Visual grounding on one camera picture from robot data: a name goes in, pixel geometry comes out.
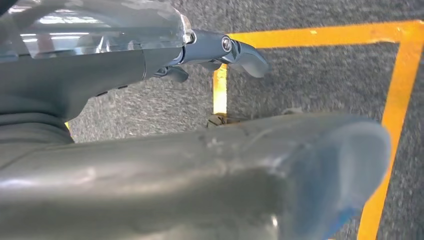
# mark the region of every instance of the floor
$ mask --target floor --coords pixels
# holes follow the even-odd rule
[[[420,0],[171,2],[190,18],[194,28],[223,33],[424,19]],[[420,26],[419,33],[423,33],[424,25]],[[335,38],[327,37],[330,42]],[[263,44],[260,38],[255,43]],[[226,111],[232,116],[256,119],[279,115],[286,108],[302,108],[305,112],[337,111],[382,121],[399,48],[398,43],[386,39],[373,44],[262,49],[272,72],[264,79],[254,79],[229,68]],[[185,83],[149,79],[91,99],[82,114],[69,123],[74,139],[80,143],[93,142],[204,128],[214,111],[213,73],[198,66],[184,68],[190,73]],[[398,74],[400,86],[402,81],[407,85],[406,77],[402,79],[404,72]],[[335,239],[375,239],[369,232],[373,225],[379,226],[377,239],[424,238],[424,59],[419,62],[411,86],[410,99],[409,94],[406,96],[409,104],[405,97],[390,98],[395,106],[403,102],[408,107],[381,220],[368,220],[366,225],[370,226],[361,226],[359,230],[361,216],[354,217]],[[402,119],[396,113],[393,118]]]

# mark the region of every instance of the bolt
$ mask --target bolt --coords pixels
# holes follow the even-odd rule
[[[233,49],[233,44],[231,43],[231,39],[229,37],[225,36],[222,38],[222,48],[227,53]]]

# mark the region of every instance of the transparent plastic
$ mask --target transparent plastic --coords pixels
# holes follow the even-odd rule
[[[182,47],[191,34],[159,0],[19,0],[0,19],[0,62]]]

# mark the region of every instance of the yellow tape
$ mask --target yellow tape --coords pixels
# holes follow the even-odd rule
[[[420,20],[367,23],[346,26],[313,27],[229,34],[231,38],[256,48],[317,47],[334,45],[399,43],[399,52],[387,94],[382,125],[390,133],[390,168],[381,186],[362,212],[358,240],[375,240],[380,225],[390,176],[395,161],[404,118],[422,54],[424,22]],[[213,78],[213,112],[227,113],[227,67]]]

